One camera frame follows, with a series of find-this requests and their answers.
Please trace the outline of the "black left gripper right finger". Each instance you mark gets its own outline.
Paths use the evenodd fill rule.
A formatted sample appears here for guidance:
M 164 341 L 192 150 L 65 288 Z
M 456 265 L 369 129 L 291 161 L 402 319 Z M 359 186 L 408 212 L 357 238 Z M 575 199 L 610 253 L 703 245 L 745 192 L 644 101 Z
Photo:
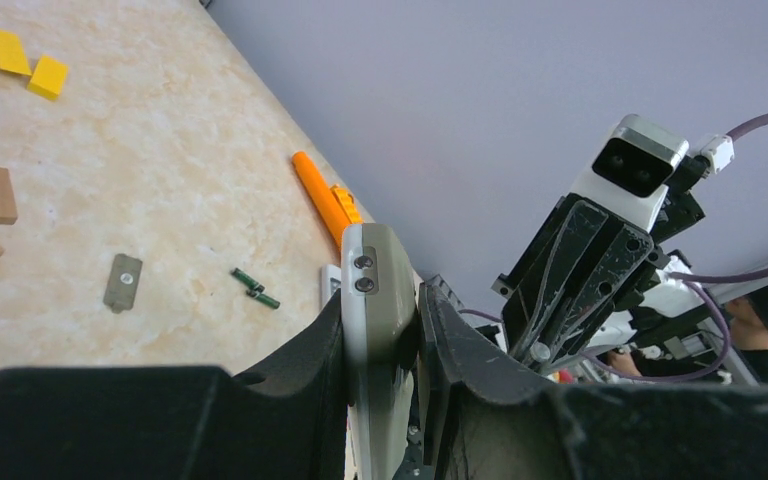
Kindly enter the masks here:
M 423 460 L 437 479 L 768 479 L 768 388 L 554 383 L 421 285 Z

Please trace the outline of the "grey remote control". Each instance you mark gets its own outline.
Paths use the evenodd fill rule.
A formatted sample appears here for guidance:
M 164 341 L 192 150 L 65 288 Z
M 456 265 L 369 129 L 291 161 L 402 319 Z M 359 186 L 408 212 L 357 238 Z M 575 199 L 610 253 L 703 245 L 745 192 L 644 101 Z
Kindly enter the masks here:
M 401 242 L 384 224 L 348 226 L 341 254 L 340 313 L 357 476 L 391 479 L 405 455 L 414 388 L 414 273 Z

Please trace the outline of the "grey battery cover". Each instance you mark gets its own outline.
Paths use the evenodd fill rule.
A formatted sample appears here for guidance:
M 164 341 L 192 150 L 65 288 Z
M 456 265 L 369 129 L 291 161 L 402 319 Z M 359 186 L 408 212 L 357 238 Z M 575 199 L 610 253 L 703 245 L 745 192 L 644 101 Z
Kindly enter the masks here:
M 118 253 L 114 256 L 104 292 L 103 303 L 116 314 L 131 310 L 135 304 L 143 261 Z

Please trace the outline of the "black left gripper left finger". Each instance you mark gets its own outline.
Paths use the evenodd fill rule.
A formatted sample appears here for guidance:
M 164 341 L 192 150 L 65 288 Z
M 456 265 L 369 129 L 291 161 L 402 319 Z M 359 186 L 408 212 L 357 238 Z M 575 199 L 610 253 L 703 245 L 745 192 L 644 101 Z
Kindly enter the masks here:
M 249 369 L 0 370 L 0 479 L 340 479 L 340 300 Z

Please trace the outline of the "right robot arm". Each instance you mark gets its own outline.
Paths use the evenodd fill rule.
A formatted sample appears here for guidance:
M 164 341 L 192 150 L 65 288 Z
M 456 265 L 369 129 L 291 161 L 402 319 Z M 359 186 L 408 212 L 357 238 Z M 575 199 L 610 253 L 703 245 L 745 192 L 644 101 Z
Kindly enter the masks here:
M 724 311 L 679 253 L 661 242 L 703 216 L 691 188 L 709 170 L 687 156 L 666 177 L 649 175 L 639 197 L 595 169 L 563 196 L 513 269 L 494 290 L 505 299 L 501 320 L 508 351 L 528 368 L 551 374 L 614 349 L 658 347 L 672 359 L 701 331 L 716 372 L 734 349 Z

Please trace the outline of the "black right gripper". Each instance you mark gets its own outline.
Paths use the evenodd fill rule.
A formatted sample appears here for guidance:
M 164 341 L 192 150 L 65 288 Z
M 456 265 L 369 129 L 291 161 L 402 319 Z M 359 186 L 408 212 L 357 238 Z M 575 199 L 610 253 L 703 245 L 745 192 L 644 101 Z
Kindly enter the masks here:
M 688 273 L 689 261 L 679 251 L 664 252 L 662 243 L 705 217 L 691 194 L 705 176 L 703 157 L 684 157 L 666 179 L 650 235 L 580 195 L 562 197 L 504 277 L 509 350 L 523 352 L 525 365 L 541 365 L 556 359 L 573 333 L 592 337 L 612 296 L 643 261 L 614 297 L 615 311 L 687 312 L 702 305 L 697 283 L 671 277 Z

